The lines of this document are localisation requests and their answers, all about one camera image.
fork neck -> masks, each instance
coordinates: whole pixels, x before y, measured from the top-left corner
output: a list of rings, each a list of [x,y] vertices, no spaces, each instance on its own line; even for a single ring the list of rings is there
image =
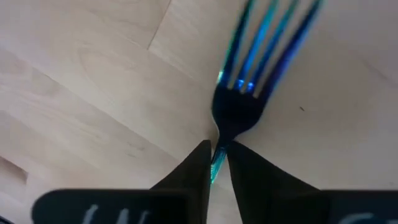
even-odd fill
[[[228,146],[229,144],[231,144],[234,138],[235,136],[232,135],[220,134],[220,137],[218,138],[218,142],[216,145],[216,149]]]

light wood grain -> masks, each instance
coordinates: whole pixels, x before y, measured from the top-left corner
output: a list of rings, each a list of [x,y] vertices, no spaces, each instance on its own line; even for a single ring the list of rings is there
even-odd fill
[[[0,215],[31,223],[34,200],[60,187],[148,188],[216,138],[211,97],[243,3],[0,1]],[[396,189],[394,6],[327,1],[259,124],[238,139],[316,187]],[[227,164],[208,223],[241,223]]]

fork handle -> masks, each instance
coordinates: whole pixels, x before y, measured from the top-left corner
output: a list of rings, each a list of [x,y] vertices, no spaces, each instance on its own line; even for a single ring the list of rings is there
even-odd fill
[[[213,183],[218,175],[218,172],[221,169],[221,166],[224,163],[226,157],[226,150],[231,141],[222,141],[221,138],[218,140],[216,145],[216,150],[214,152],[213,158],[211,159],[211,174],[210,179],[211,183]]]

white lettering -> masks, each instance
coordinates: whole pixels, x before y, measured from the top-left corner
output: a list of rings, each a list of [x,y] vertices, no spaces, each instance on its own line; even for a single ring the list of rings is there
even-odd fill
[[[339,224],[355,224],[361,220],[368,220],[373,218],[372,213],[352,214],[342,219]]]
[[[91,220],[93,219],[95,211],[97,211],[98,205],[91,205],[90,209],[87,210],[86,215],[83,219],[82,224],[90,224]]]
[[[129,210],[124,208],[120,211],[118,221],[116,224],[128,224],[129,223]]]
[[[145,224],[145,219],[147,218],[147,216],[150,215],[150,212],[148,210],[145,210],[141,213],[141,217],[139,219],[138,224]]]

iridescent fork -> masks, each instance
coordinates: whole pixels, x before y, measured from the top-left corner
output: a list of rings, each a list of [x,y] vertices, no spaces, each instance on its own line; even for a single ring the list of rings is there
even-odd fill
[[[226,150],[229,143],[239,134],[252,128],[261,117],[262,111],[268,102],[276,84],[286,71],[290,61],[303,42],[317,12],[320,9],[322,0],[314,0],[310,5],[306,16],[298,26],[294,35],[286,45],[280,58],[267,74],[266,82],[260,90],[258,96],[254,96],[254,90],[259,85],[262,74],[266,71],[269,60],[277,47],[286,27],[299,4],[299,0],[291,0],[289,8],[286,10],[275,32],[273,33],[264,55],[262,56],[254,73],[249,77],[249,71],[253,66],[258,50],[264,41],[269,25],[274,17],[278,6],[278,0],[271,0],[268,5],[257,34],[252,41],[248,54],[238,73],[237,79],[232,79],[233,70],[236,67],[239,48],[244,36],[244,30],[255,0],[248,0],[244,11],[239,20],[238,26],[229,47],[223,69],[218,76],[218,83],[213,97],[212,114],[218,127],[219,138],[216,151],[211,163],[211,183],[216,179],[217,173],[226,157]],[[233,82],[233,87],[229,88],[229,83]]]

